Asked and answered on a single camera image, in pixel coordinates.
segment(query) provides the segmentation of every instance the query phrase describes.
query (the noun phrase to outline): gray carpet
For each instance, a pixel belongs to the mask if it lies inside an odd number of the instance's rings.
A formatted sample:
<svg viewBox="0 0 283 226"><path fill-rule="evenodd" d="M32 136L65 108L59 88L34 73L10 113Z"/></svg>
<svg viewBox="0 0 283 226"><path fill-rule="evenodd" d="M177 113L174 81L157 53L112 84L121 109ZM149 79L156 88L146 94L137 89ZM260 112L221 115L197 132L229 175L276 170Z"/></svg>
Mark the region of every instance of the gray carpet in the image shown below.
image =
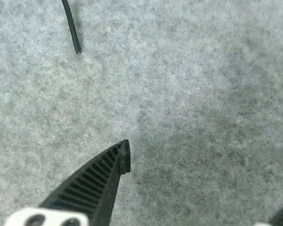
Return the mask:
<svg viewBox="0 0 283 226"><path fill-rule="evenodd" d="M111 226L283 205L283 0L0 0L0 224L129 139Z"/></svg>

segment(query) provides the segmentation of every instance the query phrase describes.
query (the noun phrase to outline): black cable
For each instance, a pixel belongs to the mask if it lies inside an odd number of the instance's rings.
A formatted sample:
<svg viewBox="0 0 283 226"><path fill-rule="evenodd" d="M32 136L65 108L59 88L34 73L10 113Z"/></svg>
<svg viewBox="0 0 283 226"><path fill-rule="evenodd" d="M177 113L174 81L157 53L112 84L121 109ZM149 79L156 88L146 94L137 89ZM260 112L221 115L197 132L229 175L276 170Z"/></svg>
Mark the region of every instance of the black cable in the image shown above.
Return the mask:
<svg viewBox="0 0 283 226"><path fill-rule="evenodd" d="M62 3L63 3L63 6L64 6L64 9L65 9L65 12L66 12L72 41L73 41L74 47L75 47L75 52L76 52L77 55L80 55L82 50L81 50L81 46L80 46L79 40L78 40L77 35L76 35L75 24L74 24L74 20L72 18L72 15L71 15L69 4L68 4L67 0L62 0Z"/></svg>

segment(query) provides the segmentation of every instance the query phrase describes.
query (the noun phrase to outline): black wire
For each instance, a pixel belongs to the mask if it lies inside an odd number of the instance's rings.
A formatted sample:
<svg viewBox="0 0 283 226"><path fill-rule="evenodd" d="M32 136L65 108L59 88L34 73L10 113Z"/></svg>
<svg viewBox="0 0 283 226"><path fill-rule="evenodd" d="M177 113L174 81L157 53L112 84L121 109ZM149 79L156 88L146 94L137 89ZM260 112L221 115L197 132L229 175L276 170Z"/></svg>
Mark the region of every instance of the black wire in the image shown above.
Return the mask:
<svg viewBox="0 0 283 226"><path fill-rule="evenodd" d="M65 9L65 12L66 12L72 41L73 41L74 47L75 47L75 52L76 52L77 55L80 55L82 50L81 50L81 46L80 46L79 40L78 40L77 35L76 35L75 24L74 24L74 20L72 18L72 15L71 15L69 4L68 4L67 0L62 0L62 3L63 3L63 6L64 6L64 9Z"/></svg>

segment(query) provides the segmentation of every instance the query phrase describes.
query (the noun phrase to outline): screw hole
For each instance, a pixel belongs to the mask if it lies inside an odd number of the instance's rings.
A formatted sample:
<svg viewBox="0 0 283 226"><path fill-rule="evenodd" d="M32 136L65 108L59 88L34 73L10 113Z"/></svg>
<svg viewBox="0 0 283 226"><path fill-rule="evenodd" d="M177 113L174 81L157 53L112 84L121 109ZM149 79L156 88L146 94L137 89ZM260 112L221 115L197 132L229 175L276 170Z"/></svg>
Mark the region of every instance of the screw hole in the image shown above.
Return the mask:
<svg viewBox="0 0 283 226"><path fill-rule="evenodd" d="M65 221L62 226L80 226L80 222L77 219L69 219Z"/></svg>
<svg viewBox="0 0 283 226"><path fill-rule="evenodd" d="M28 219L25 226L41 226L45 220L45 217L41 214L37 214Z"/></svg>

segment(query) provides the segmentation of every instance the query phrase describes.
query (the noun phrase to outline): white plastic part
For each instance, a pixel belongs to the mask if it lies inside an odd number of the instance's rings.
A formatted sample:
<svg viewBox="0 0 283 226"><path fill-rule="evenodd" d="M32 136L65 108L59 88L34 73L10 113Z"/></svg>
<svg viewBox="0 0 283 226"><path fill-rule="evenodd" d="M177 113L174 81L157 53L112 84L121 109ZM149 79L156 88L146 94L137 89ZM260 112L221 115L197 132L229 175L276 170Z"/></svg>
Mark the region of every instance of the white plastic part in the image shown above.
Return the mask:
<svg viewBox="0 0 283 226"><path fill-rule="evenodd" d="M268 224L268 223L260 223L260 222L257 222L257 223L254 224L254 226L272 226L272 225L270 225L270 224Z"/></svg>
<svg viewBox="0 0 283 226"><path fill-rule="evenodd" d="M43 215L45 220L42 226L62 226L70 219L79 221L80 226L89 226L87 216L79 212L52 210L45 208L24 208L9 216L4 226L26 226L27 221L36 215Z"/></svg>

